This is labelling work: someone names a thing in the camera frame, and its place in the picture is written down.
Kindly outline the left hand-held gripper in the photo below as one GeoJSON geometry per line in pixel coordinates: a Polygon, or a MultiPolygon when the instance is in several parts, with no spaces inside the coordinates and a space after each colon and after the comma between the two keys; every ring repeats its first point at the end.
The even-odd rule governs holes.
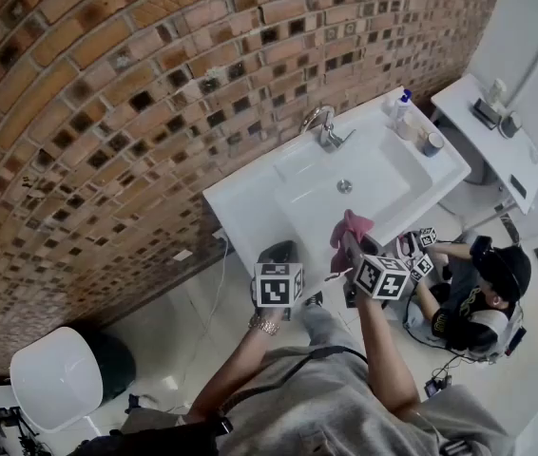
{"type": "Polygon", "coordinates": [[[251,280],[251,300],[255,314],[266,309],[283,309],[282,319],[290,320],[304,287],[304,268],[298,245],[293,240],[278,242],[259,254],[251,280]]]}

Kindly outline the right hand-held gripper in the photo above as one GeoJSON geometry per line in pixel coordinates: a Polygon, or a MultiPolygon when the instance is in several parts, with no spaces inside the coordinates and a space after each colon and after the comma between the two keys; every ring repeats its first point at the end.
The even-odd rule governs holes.
{"type": "Polygon", "coordinates": [[[352,232],[344,233],[341,244],[351,262],[361,260],[356,270],[345,273],[344,297],[348,308],[355,306],[357,294],[379,300],[382,306],[402,296],[410,279],[410,270],[402,260],[367,236],[361,241],[362,257],[362,250],[352,232]]]}

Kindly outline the pink cloth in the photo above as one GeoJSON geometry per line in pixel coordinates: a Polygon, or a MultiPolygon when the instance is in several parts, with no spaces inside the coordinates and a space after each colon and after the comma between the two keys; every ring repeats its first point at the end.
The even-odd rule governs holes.
{"type": "Polygon", "coordinates": [[[351,269],[356,270],[361,261],[351,262],[349,258],[347,258],[341,244],[341,239],[344,233],[352,232],[362,250],[361,241],[374,228],[374,226],[375,223],[371,219],[359,216],[351,209],[345,210],[343,219],[336,224],[330,237],[330,246],[336,250],[330,264],[331,277],[342,275],[351,269]]]}

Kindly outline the chrome faucet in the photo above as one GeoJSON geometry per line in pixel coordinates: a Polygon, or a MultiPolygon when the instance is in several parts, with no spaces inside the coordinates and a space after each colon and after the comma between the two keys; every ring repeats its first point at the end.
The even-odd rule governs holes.
{"type": "Polygon", "coordinates": [[[298,133],[304,134],[312,128],[319,127],[317,143],[324,149],[338,150],[356,133],[352,129],[345,137],[337,135],[334,125],[335,109],[329,105],[320,105],[311,110],[302,120],[298,133]]]}

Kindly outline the person's right forearm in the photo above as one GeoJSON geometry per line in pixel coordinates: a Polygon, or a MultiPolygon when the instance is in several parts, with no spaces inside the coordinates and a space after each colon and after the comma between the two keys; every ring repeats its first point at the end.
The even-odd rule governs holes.
{"type": "Polygon", "coordinates": [[[381,304],[362,294],[355,298],[355,305],[368,360],[368,384],[391,414],[404,419],[420,404],[413,375],[394,342],[381,304]]]}

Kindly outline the person's grey trousers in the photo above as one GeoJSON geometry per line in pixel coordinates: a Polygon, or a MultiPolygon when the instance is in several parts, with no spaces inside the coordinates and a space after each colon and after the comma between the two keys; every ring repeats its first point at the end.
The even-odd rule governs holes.
{"type": "Polygon", "coordinates": [[[309,335],[309,346],[342,346],[356,352],[362,352],[360,345],[341,321],[315,303],[304,305],[300,317],[306,332],[309,335]]]}

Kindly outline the white ceramic sink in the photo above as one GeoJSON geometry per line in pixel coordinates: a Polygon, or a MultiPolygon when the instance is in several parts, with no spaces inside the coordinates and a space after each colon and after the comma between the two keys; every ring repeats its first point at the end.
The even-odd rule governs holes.
{"type": "Polygon", "coordinates": [[[317,131],[298,135],[204,190],[221,227],[248,272],[264,249],[284,240],[298,245],[305,291],[320,289],[335,251],[329,244],[346,209],[371,219],[380,245],[407,231],[471,171],[449,143],[426,157],[422,142],[401,139],[387,107],[398,90],[335,119],[335,132],[354,136],[338,150],[317,143],[317,131]],[[340,194],[338,181],[353,184],[340,194]]]}

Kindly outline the person's grey shirt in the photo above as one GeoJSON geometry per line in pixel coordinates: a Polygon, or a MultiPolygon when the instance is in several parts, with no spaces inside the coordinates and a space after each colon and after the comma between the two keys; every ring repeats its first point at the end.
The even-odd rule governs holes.
{"type": "Polygon", "coordinates": [[[267,353],[243,386],[255,395],[226,414],[233,429],[218,437],[219,456],[513,456],[514,442],[465,387],[396,416],[369,388],[366,363],[348,352],[311,360],[269,388],[308,353],[267,353]]]}

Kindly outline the white bottle with blue pump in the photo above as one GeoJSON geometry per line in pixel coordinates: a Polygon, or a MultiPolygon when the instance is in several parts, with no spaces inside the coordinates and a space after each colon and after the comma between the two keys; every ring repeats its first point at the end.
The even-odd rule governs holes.
{"type": "Polygon", "coordinates": [[[411,103],[412,92],[408,88],[404,88],[392,106],[390,117],[394,123],[397,124],[404,118],[411,103]]]}

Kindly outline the black floor device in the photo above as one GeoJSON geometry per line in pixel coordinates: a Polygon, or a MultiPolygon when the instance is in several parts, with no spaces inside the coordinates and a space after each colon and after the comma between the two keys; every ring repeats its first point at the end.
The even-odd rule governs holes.
{"type": "Polygon", "coordinates": [[[433,397],[439,391],[446,389],[452,384],[452,377],[445,375],[444,377],[433,377],[424,386],[424,391],[428,398],[433,397]]]}

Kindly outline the white shelf table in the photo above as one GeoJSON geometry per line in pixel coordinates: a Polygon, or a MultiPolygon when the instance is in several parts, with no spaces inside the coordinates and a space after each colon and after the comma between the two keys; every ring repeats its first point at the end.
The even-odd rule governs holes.
{"type": "Polygon", "coordinates": [[[524,215],[533,209],[538,193],[538,149],[524,129],[505,138],[497,127],[490,129],[472,113],[472,106],[485,89],[470,74],[431,97],[440,115],[468,139],[502,182],[524,215]]]}

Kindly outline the dark green bin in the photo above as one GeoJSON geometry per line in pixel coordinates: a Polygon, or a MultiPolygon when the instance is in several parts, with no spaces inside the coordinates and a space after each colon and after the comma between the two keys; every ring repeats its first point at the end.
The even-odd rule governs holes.
{"type": "Polygon", "coordinates": [[[99,366],[103,382],[103,400],[107,403],[122,393],[136,378],[136,363],[126,344],[104,332],[84,332],[83,338],[99,366]]]}

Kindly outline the black box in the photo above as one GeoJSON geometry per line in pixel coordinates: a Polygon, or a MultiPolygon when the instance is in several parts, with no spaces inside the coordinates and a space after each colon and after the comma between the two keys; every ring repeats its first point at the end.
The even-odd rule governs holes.
{"type": "Polygon", "coordinates": [[[476,100],[471,111],[488,129],[494,129],[501,122],[501,115],[481,98],[476,100]]]}

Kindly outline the grey device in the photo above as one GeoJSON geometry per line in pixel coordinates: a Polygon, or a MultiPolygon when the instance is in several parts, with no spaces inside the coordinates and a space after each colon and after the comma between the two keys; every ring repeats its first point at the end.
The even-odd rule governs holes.
{"type": "Polygon", "coordinates": [[[506,139],[512,139],[522,127],[520,115],[512,111],[504,116],[499,123],[499,131],[506,139]]]}

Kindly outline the white rounded basin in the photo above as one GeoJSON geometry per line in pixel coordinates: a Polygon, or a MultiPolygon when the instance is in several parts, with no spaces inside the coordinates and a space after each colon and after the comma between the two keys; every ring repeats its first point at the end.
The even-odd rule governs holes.
{"type": "Polygon", "coordinates": [[[99,364],[85,339],[68,327],[17,351],[10,384],[20,409],[45,433],[69,427],[103,400],[99,364]]]}

